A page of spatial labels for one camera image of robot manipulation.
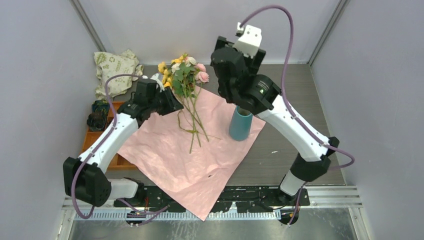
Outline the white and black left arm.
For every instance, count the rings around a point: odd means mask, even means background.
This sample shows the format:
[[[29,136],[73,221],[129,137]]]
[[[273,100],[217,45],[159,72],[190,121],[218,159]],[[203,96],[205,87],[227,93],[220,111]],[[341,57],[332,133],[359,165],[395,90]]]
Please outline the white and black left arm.
[[[68,157],[63,163],[65,193],[74,207],[84,202],[101,207],[107,201],[126,199],[141,206],[146,193],[141,183],[133,179],[108,179],[107,169],[124,143],[152,114],[165,116],[182,110],[169,86],[163,87],[153,79],[140,78],[136,90],[118,109],[111,107],[113,119],[100,137],[78,157]]]

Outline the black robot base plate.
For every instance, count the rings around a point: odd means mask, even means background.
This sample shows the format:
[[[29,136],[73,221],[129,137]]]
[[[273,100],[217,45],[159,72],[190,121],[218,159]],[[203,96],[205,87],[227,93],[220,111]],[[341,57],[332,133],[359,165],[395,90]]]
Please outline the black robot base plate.
[[[150,212],[156,212],[164,207],[170,213],[184,213],[185,207],[161,190],[158,186],[144,186],[136,197],[125,199],[133,207],[147,207]],[[296,198],[283,198],[278,186],[236,186],[229,185],[222,190],[214,202],[211,213],[228,212],[233,203],[238,213],[267,213],[284,207],[292,208],[296,205]]]

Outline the teal cylindrical vase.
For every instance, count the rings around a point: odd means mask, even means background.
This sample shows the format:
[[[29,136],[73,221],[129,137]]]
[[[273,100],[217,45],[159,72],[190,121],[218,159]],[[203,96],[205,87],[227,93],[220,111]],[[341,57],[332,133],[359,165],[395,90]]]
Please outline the teal cylindrical vase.
[[[250,111],[236,106],[228,128],[229,136],[238,142],[246,140],[250,134],[252,120],[253,114]]]

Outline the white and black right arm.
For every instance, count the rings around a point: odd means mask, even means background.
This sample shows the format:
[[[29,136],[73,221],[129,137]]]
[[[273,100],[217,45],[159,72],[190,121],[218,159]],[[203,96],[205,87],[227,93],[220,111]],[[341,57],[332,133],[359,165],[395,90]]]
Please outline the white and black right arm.
[[[297,149],[298,154],[277,192],[279,202],[288,206],[297,199],[304,183],[327,173],[334,151],[326,145],[337,147],[340,142],[336,137],[326,137],[319,132],[311,136],[309,132],[314,133],[315,129],[310,125],[301,126],[302,117],[290,104],[285,104],[280,87],[268,76],[258,73],[265,54],[260,49],[250,59],[238,51],[233,42],[219,36],[210,65],[218,78],[218,94],[227,103],[266,121]]]

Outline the pink wrapping paper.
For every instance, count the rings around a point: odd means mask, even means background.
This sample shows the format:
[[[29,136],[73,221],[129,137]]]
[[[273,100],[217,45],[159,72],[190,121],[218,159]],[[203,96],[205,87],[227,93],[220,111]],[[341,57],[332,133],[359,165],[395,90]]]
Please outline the pink wrapping paper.
[[[203,125],[197,135],[190,133],[186,110],[165,116],[152,114],[118,153],[204,221],[265,122],[254,117],[248,138],[236,141],[229,135],[233,104],[201,89],[196,110]]]

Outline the artificial flower bouquet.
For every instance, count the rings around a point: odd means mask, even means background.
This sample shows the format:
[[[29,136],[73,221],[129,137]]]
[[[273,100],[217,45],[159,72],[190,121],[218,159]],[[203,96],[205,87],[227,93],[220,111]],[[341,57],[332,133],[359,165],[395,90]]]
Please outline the artificial flower bouquet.
[[[171,119],[177,136],[185,141],[182,146],[187,153],[192,154],[195,148],[211,140],[220,141],[221,137],[207,131],[199,111],[204,84],[210,81],[205,65],[184,53],[170,62],[160,62],[157,71],[165,89],[171,90],[177,102],[182,104],[183,109],[173,113]]]

